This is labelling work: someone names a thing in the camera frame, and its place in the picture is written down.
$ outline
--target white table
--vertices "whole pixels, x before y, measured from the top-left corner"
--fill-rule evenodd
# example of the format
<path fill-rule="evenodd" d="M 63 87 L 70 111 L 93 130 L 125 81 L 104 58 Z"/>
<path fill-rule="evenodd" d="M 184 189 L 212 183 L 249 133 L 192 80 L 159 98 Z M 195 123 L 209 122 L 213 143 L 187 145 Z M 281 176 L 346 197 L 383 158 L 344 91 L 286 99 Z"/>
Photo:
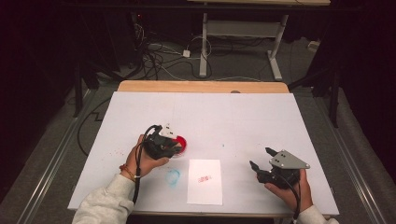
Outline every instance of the white table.
<path fill-rule="evenodd" d="M 139 91 L 139 86 L 142 89 L 145 85 L 154 88 Z M 89 192 L 109 183 L 139 134 L 152 124 L 169 122 L 175 133 L 186 138 L 186 152 L 142 178 L 135 214 L 290 216 L 286 205 L 258 183 L 250 169 L 249 160 L 262 169 L 271 169 L 268 163 L 271 157 L 265 153 L 265 147 L 286 149 L 308 162 L 311 169 L 307 173 L 316 206 L 324 215 L 338 214 L 294 96 L 290 93 L 222 93 L 255 92 L 255 88 L 266 86 L 275 92 L 287 92 L 283 83 L 241 83 L 238 88 L 238 83 L 227 82 L 185 82 L 183 85 L 183 82 L 130 81 L 121 86 L 124 90 L 134 86 L 138 90 L 114 92 L 69 209 L 77 209 Z M 191 159 L 220 160 L 222 205 L 187 204 Z M 175 185 L 170 185 L 166 177 L 174 171 L 180 176 Z"/>
<path fill-rule="evenodd" d="M 318 7 L 328 6 L 330 0 L 189 0 L 193 2 L 210 3 L 236 3 L 236 4 L 260 4 L 260 5 L 283 5 L 283 6 L 305 6 Z M 207 13 L 203 18 L 202 49 L 200 61 L 200 77 L 206 77 L 207 45 L 208 35 L 226 36 L 252 36 L 252 37 L 274 37 L 275 43 L 272 50 L 267 51 L 267 56 L 276 81 L 282 80 L 279 66 L 276 62 L 276 54 L 285 31 L 289 15 L 283 15 L 280 22 L 257 22 L 257 21 L 210 21 Z"/>

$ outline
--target white sleeve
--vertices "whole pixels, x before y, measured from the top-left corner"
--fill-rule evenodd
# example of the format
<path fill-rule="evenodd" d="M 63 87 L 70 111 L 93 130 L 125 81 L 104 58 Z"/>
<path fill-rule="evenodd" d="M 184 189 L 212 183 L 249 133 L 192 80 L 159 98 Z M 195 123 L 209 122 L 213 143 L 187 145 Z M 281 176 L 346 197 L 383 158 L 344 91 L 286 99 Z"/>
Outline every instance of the white sleeve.
<path fill-rule="evenodd" d="M 123 175 L 115 175 L 106 188 L 91 192 L 79 206 L 73 223 L 122 223 L 134 209 L 129 195 L 134 182 Z"/>
<path fill-rule="evenodd" d="M 338 224 L 334 218 L 326 220 L 320 211 L 314 206 L 305 209 L 297 218 L 297 223 L 300 224 Z"/>

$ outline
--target dark background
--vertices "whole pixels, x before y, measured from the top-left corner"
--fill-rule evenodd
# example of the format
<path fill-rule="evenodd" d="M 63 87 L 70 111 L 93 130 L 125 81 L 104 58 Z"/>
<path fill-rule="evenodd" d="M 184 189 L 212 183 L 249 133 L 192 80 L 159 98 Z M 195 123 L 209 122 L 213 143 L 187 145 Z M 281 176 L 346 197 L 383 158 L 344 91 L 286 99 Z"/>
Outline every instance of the dark background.
<path fill-rule="evenodd" d="M 164 1 L 147 1 L 147 4 Z M 386 1 L 332 1 L 360 13 L 290 15 L 284 40 L 322 40 L 308 76 L 337 59 L 341 87 L 363 132 L 395 180 L 395 20 Z M 142 13 L 147 29 L 185 45 L 202 29 L 199 14 Z M 0 5 L 1 199 L 7 194 L 51 118 L 73 87 L 78 60 L 112 71 L 134 61 L 127 13 L 61 11 L 54 1 L 2 1 Z M 260 16 L 221 15 L 262 20 Z M 317 85 L 322 80 L 315 80 Z"/>

